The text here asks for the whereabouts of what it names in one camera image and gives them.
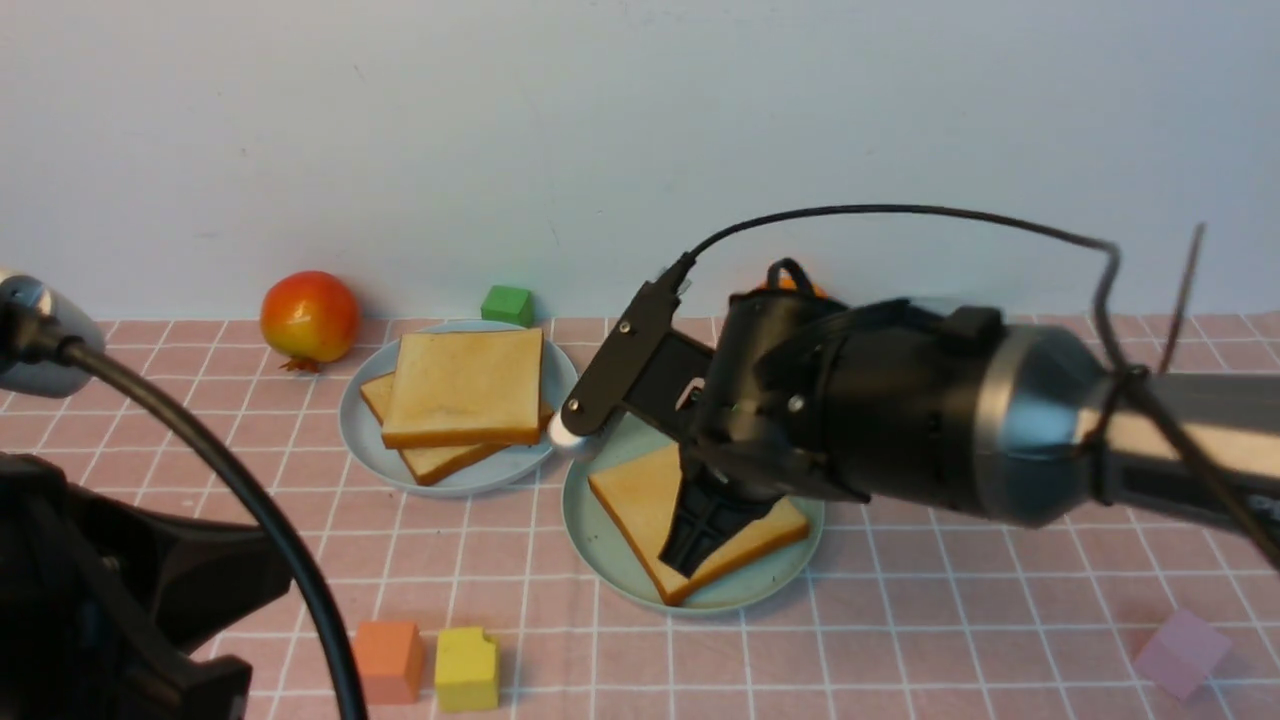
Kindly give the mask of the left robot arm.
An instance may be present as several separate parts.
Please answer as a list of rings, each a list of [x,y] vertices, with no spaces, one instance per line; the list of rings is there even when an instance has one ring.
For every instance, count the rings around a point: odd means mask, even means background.
[[[255,524],[147,511],[42,457],[4,454],[3,716],[242,719],[251,665],[192,653],[289,591],[305,562],[296,533],[202,421],[106,354],[76,305],[4,270],[3,388],[65,398],[92,379],[168,425]]]

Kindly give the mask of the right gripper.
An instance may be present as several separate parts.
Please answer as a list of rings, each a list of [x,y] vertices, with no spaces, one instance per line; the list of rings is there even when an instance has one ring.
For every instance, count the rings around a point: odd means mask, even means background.
[[[1012,328],[993,307],[850,307],[800,291],[730,299],[692,407],[658,559],[690,578],[785,496],[876,497],[1010,519],[980,460],[980,400]]]

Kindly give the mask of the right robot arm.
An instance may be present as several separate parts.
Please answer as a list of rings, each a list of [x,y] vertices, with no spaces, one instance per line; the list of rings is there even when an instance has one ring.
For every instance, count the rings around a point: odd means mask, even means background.
[[[733,296],[680,441],[660,560],[691,577],[783,497],[893,498],[1041,528],[1087,502],[1238,530],[1149,418],[1181,433],[1277,536],[1277,380],[1111,370],[1070,331],[905,299]]]

